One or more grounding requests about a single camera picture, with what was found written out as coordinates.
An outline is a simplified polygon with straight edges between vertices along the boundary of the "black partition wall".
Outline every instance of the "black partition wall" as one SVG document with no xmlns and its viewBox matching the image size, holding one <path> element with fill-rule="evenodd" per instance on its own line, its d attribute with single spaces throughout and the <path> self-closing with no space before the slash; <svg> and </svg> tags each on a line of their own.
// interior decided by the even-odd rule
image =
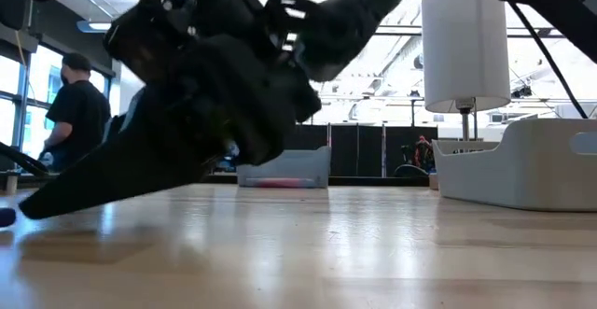
<svg viewBox="0 0 597 309">
<path fill-rule="evenodd" d="M 428 141 L 435 140 L 437 128 L 297 125 L 295 131 L 286 138 L 285 149 L 316 150 L 327 145 L 329 138 L 332 150 L 331 176 L 383 177 L 385 159 L 385 176 L 391 177 L 394 170 L 404 164 L 402 146 L 413 148 L 420 136 Z"/>
<path fill-rule="evenodd" d="M 331 176 L 358 176 L 358 133 L 356 126 L 332 126 Z"/>
<path fill-rule="evenodd" d="M 327 145 L 327 126 L 297 125 L 285 139 L 285 149 L 316 150 Z"/>
<path fill-rule="evenodd" d="M 382 129 L 383 127 L 356 127 L 358 133 L 357 176 L 382 176 Z"/>
</svg>

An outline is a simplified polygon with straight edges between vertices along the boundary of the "white container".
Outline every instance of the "white container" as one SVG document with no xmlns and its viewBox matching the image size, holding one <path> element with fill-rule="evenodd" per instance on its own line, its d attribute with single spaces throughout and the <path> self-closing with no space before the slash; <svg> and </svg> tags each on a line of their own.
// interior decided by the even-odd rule
<svg viewBox="0 0 597 309">
<path fill-rule="evenodd" d="M 317 150 L 285 150 L 277 158 L 259 166 L 237 167 L 240 187 L 258 187 L 264 182 L 300 180 L 296 188 L 326 189 L 329 183 L 331 147 Z"/>
<path fill-rule="evenodd" d="M 502 142 L 434 141 L 447 198 L 538 211 L 597 211 L 597 120 L 513 122 Z M 465 153 L 457 149 L 481 150 Z"/>
</svg>

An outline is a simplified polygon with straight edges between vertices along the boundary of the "lamp shade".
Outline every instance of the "lamp shade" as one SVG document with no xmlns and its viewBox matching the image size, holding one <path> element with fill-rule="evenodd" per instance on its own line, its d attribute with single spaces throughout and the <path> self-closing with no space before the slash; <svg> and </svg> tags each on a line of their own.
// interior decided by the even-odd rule
<svg viewBox="0 0 597 309">
<path fill-rule="evenodd" d="M 423 0 L 425 108 L 458 113 L 457 100 L 478 111 L 510 103 L 504 3 Z"/>
</svg>

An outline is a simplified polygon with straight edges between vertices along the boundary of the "ceiling light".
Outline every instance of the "ceiling light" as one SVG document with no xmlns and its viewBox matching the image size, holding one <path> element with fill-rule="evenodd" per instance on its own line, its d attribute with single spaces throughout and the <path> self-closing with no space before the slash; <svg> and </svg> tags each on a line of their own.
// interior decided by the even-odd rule
<svg viewBox="0 0 597 309">
<path fill-rule="evenodd" d="M 93 30 L 108 30 L 110 29 L 111 23 L 90 23 L 90 28 Z"/>
<path fill-rule="evenodd" d="M 105 33 L 110 29 L 111 23 L 105 22 L 89 22 L 89 21 L 78 21 L 76 27 L 82 33 L 88 34 L 101 34 Z"/>
</svg>

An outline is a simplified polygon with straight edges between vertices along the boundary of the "person in background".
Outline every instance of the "person in background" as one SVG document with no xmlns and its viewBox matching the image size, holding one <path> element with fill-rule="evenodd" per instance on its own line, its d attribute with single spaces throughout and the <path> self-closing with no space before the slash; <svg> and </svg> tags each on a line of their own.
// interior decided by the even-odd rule
<svg viewBox="0 0 597 309">
<path fill-rule="evenodd" d="M 85 56 L 64 55 L 62 87 L 46 115 L 55 124 L 42 152 L 51 154 L 52 172 L 63 171 L 102 143 L 110 104 L 90 77 L 91 63 Z"/>
</svg>

